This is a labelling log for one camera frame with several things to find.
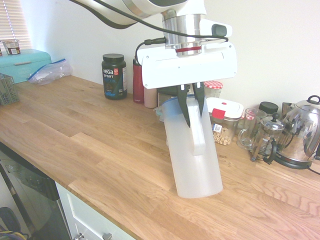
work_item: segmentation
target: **white plastic jug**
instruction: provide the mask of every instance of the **white plastic jug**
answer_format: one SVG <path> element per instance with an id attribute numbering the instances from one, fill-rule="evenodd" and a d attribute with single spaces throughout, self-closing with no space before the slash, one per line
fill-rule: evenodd
<path id="1" fill-rule="evenodd" d="M 202 198 L 219 193 L 223 185 L 207 103 L 200 117 L 195 97 L 186 102 L 190 127 L 177 98 L 162 104 L 164 126 L 178 195 Z"/>

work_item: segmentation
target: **teal bread box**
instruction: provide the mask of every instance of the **teal bread box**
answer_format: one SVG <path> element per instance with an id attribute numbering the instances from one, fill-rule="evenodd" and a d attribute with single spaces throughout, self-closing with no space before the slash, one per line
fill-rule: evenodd
<path id="1" fill-rule="evenodd" d="M 0 73 L 13 77 L 15 84 L 27 81 L 35 71 L 51 63 L 51 57 L 44 51 L 21 50 L 21 54 L 0 56 Z"/>

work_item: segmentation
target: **cabinet drawer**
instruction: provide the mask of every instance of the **cabinet drawer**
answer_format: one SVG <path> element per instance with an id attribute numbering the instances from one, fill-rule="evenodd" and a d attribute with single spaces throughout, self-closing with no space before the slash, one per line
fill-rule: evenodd
<path id="1" fill-rule="evenodd" d="M 56 183 L 72 238 L 82 233 L 82 240 L 102 240 L 112 234 L 112 240 L 135 240 L 89 205 Z"/>

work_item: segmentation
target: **pitcher handle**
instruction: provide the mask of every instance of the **pitcher handle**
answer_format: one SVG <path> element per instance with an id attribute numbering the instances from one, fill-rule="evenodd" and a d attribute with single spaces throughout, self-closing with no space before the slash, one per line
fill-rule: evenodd
<path id="1" fill-rule="evenodd" d="M 242 129 L 239 134 L 238 134 L 238 139 L 242 139 L 242 135 L 245 133 L 245 131 L 247 131 L 247 129 Z"/>
<path id="2" fill-rule="evenodd" d="M 201 113 L 196 100 L 187 100 L 187 109 L 190 119 L 190 129 L 193 140 L 193 155 L 203 155 L 206 150 L 206 141 L 202 127 Z"/>

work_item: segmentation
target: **ziplock bag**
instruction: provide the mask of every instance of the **ziplock bag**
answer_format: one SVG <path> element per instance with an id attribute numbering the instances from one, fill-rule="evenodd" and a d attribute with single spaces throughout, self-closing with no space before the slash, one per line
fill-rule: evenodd
<path id="1" fill-rule="evenodd" d="M 64 76 L 69 76 L 71 72 L 72 67 L 64 58 L 40 67 L 27 80 L 32 84 L 45 85 Z"/>

